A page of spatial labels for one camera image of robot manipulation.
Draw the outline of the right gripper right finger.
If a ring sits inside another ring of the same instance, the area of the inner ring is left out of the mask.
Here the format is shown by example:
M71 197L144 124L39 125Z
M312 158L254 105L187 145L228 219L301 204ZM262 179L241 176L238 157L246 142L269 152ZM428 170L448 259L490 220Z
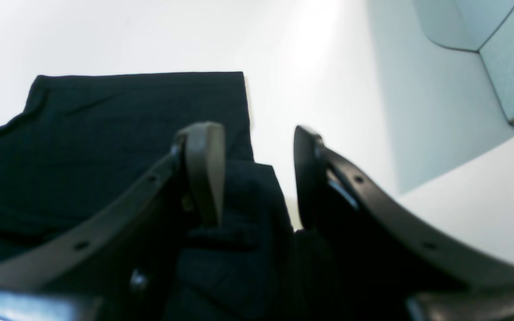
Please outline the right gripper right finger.
M514 321L514 264L398 204L306 126L294 130L299 217L335 259L358 321Z

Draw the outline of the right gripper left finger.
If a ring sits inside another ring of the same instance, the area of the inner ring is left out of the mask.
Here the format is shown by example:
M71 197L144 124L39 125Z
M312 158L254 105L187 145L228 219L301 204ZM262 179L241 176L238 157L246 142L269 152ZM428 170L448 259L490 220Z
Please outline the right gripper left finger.
M159 321L189 230L222 221L226 130L194 123L120 197L0 262L0 321Z

